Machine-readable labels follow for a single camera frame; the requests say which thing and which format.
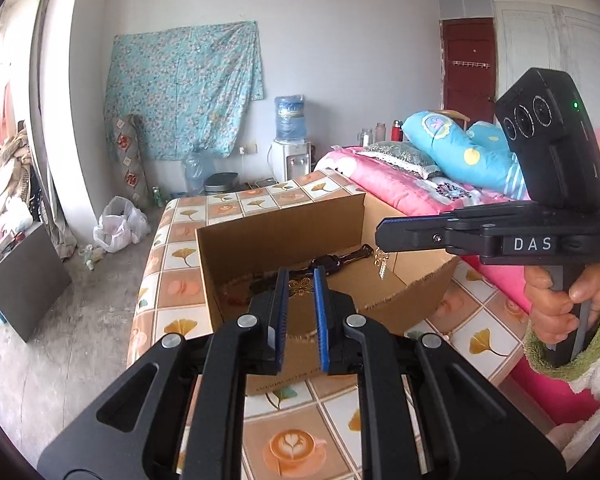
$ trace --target cardboard box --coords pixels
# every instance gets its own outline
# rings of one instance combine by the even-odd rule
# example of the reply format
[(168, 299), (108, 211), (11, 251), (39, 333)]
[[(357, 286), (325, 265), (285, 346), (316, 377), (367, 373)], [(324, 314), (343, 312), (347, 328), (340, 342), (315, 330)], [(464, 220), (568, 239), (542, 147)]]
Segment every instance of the cardboard box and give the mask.
[[(371, 194), (357, 194), (264, 212), (198, 230), (203, 287), (211, 326), (237, 319), (254, 273), (299, 269), (322, 254), (347, 254), (370, 244), (383, 218), (403, 216)], [(402, 334), (438, 307), (458, 260), (444, 250), (392, 254), (381, 280), (374, 258), (328, 277), (357, 310)], [(249, 376), (247, 393), (263, 393), (320, 373), (311, 290), (289, 298), (285, 361), (276, 377)]]

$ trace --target doorframe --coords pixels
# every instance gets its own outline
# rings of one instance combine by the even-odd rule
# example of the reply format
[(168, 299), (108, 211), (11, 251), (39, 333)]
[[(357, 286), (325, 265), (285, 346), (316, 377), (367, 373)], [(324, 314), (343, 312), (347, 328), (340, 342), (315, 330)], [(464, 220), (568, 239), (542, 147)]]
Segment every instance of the doorframe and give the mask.
[(448, 86), (448, 74), (446, 72), (446, 60), (448, 59), (448, 53), (446, 51), (445, 42), (445, 29), (447, 25), (469, 25), (471, 23), (481, 25), (491, 25), (493, 29), (493, 45), (494, 45), (494, 70), (495, 70), (495, 93), (498, 92), (498, 36), (496, 30), (495, 18), (459, 18), (456, 20), (440, 20), (440, 51), (442, 56), (442, 94), (441, 94), (441, 108), (446, 108), (446, 89)]

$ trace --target human hand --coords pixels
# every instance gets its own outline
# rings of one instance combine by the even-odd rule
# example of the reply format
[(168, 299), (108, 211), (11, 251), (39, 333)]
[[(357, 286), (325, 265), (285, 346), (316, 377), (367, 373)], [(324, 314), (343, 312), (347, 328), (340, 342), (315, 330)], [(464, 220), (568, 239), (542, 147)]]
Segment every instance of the human hand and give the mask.
[(591, 300), (588, 328), (600, 318), (600, 264), (587, 266), (569, 293), (552, 291), (551, 276), (542, 267), (525, 267), (525, 281), (534, 332), (545, 344), (564, 341), (577, 329), (578, 318), (571, 314), (574, 303)]

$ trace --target camera lens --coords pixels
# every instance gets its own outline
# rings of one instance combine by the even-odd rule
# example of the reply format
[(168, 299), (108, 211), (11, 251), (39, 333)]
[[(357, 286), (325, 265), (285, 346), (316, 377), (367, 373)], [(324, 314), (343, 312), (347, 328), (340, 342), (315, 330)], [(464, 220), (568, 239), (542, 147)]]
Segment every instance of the camera lens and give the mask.
[(551, 124), (551, 108), (539, 95), (534, 98), (534, 112), (536, 113), (536, 118), (538, 118), (538, 122), (542, 124), (542, 126), (547, 127)]
[(516, 127), (513, 124), (513, 121), (506, 117), (504, 121), (502, 121), (502, 127), (504, 128), (507, 137), (511, 140), (516, 140), (518, 133), (516, 132)]
[(516, 124), (520, 128), (520, 131), (525, 137), (531, 137), (534, 134), (534, 120), (531, 118), (529, 110), (523, 105), (518, 105), (513, 112), (516, 118)]

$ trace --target red thermos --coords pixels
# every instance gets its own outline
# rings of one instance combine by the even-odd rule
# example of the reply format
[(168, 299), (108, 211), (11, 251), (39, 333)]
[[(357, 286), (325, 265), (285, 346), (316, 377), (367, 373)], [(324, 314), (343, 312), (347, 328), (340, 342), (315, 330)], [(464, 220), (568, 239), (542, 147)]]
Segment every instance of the red thermos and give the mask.
[(391, 128), (391, 140), (402, 141), (402, 121), (394, 121)]

